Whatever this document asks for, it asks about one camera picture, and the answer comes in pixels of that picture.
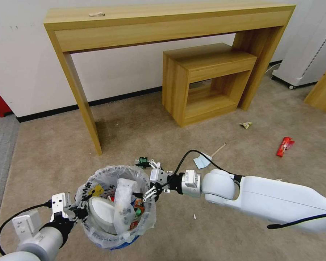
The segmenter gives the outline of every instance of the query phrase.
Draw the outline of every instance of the plastic bag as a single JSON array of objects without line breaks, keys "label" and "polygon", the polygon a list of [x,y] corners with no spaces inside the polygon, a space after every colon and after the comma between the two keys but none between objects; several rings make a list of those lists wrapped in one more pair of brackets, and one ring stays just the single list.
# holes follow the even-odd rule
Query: plastic bag
[{"label": "plastic bag", "polygon": [[[139,167],[131,166],[107,166],[99,169],[94,175],[90,176],[87,183],[80,186],[77,190],[75,201],[78,205],[83,198],[90,194],[107,198],[113,197],[117,188],[119,178],[131,179],[137,182],[141,193],[150,189],[150,181],[147,174]],[[140,222],[133,230],[126,231],[120,235],[112,235],[99,230],[92,219],[85,219],[82,226],[88,238],[101,248],[116,248],[125,242],[131,243],[139,235],[143,235],[146,230],[153,228],[156,223],[156,205],[154,200],[148,200],[144,204],[145,211],[141,216]]]},{"label": "plastic bag", "polygon": [[129,230],[135,212],[131,205],[133,192],[139,192],[136,181],[119,178],[115,192],[115,211],[113,225],[117,234],[122,234]]}]

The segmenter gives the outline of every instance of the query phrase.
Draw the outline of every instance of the black cable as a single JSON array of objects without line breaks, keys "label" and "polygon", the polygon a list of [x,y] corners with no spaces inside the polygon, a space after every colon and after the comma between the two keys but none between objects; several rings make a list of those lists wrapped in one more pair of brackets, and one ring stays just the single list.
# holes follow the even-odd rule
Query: black cable
[{"label": "black cable", "polygon": [[302,223],[302,222],[305,222],[305,221],[319,219],[319,218],[324,218],[324,217],[326,218],[326,214],[311,216],[311,217],[308,217],[308,218],[306,217],[306,218],[299,219],[299,220],[296,220],[296,221],[292,221],[292,222],[289,222],[289,223],[286,223],[286,224],[283,224],[283,225],[280,225],[280,224],[271,224],[271,225],[268,225],[267,228],[268,229],[284,228],[284,227],[289,227],[289,226],[296,225],[296,224],[299,224],[299,223]]},{"label": "black cable", "polygon": [[[39,204],[39,205],[35,205],[35,206],[32,206],[32,207],[29,207],[29,208],[26,208],[26,209],[24,209],[24,210],[22,210],[22,211],[20,211],[20,212],[18,212],[18,213],[16,213],[16,214],[14,214],[12,217],[10,217],[8,220],[6,220],[1,226],[0,226],[0,235],[1,235],[1,232],[2,232],[2,230],[3,230],[3,228],[4,228],[4,226],[8,223],[8,222],[10,222],[13,218],[15,218],[16,216],[18,216],[18,215],[20,215],[20,214],[22,214],[23,212],[27,212],[27,211],[29,211],[29,210],[33,210],[33,209],[35,209],[35,208],[38,208],[38,207],[52,207],[52,204],[51,204],[51,200],[49,200],[49,201],[47,201],[47,202],[45,202],[45,203],[43,203],[43,204]],[[1,255],[6,255],[6,253],[3,251],[3,249],[1,248],[1,244],[0,244],[0,254]]]},{"label": "black cable", "polygon": [[202,155],[204,158],[206,158],[206,159],[207,159],[207,160],[208,160],[212,165],[214,165],[214,166],[215,166],[216,168],[218,168],[219,170],[223,170],[223,171],[228,172],[229,174],[234,175],[233,173],[230,173],[229,171],[224,170],[223,168],[217,166],[215,163],[213,163],[213,162],[211,161],[211,159],[209,159],[207,156],[205,156],[205,155],[204,155],[203,153],[201,153],[200,151],[198,151],[198,150],[189,150],[189,151],[187,151],[186,154],[182,157],[182,159],[181,159],[179,165],[176,167],[176,170],[175,170],[174,173],[170,176],[170,179],[169,179],[166,183],[164,183],[164,184],[162,185],[162,187],[164,187],[165,185],[169,184],[169,182],[171,181],[171,179],[173,178],[173,176],[177,174],[177,172],[178,172],[180,166],[182,165],[183,161],[185,160],[186,156],[187,156],[189,153],[191,153],[191,152],[197,152],[197,153],[199,153],[200,155]]}]

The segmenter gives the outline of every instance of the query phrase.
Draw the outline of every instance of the transparent plastic bag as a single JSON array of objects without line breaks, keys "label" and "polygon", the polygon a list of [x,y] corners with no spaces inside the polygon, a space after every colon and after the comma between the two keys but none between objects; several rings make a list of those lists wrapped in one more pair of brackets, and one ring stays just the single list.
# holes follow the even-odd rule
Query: transparent plastic bag
[{"label": "transparent plastic bag", "polygon": [[[75,196],[76,205],[79,205],[81,200],[89,196],[89,194],[102,198],[107,198],[108,196],[113,197],[119,178],[136,181],[141,193],[145,193],[150,189],[149,177],[141,168],[124,165],[107,166],[97,170],[94,175],[89,177],[86,184],[78,188]],[[133,242],[137,236],[143,235],[146,230],[154,227],[156,223],[156,205],[154,200],[146,201],[144,207],[145,211],[137,227],[120,235],[112,235],[100,230],[99,227],[93,223],[94,221],[92,221],[92,219],[86,219],[82,222],[82,226],[88,238],[98,247],[116,248],[126,242]]]}]

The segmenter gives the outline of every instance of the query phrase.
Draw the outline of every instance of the wooden console table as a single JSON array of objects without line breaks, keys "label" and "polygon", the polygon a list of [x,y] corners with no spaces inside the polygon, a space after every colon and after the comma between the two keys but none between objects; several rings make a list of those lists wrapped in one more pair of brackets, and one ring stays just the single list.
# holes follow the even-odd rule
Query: wooden console table
[{"label": "wooden console table", "polygon": [[294,8],[292,4],[220,1],[51,9],[44,25],[101,155],[72,53],[236,32],[233,47],[258,57],[239,103],[247,110]]}]

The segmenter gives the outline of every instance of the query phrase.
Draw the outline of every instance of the table top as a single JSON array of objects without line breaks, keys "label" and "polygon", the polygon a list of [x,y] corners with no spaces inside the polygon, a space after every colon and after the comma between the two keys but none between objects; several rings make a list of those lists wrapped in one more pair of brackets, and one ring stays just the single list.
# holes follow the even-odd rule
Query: table top
[{"label": "table top", "polygon": [[[61,30],[79,28],[79,25],[90,23],[94,27],[94,22],[110,21],[118,23],[119,20],[126,20],[136,23],[138,18],[149,17],[167,17],[167,16],[191,16],[204,14],[205,17],[218,12],[239,12],[245,14],[248,12],[275,12],[283,10],[292,10],[295,5],[285,3],[270,3],[263,1],[213,1],[213,2],[189,2],[189,3],[171,3],[171,4],[145,4],[145,5],[119,5],[105,7],[87,7],[87,8],[58,8],[50,9],[44,20],[47,29]],[[104,13],[104,16],[91,17],[90,14]]]},{"label": "table top", "polygon": [[231,46],[224,43],[175,49],[164,51],[163,53],[188,70],[204,69],[219,64],[244,60],[255,62],[257,58],[252,54],[234,50]]}]

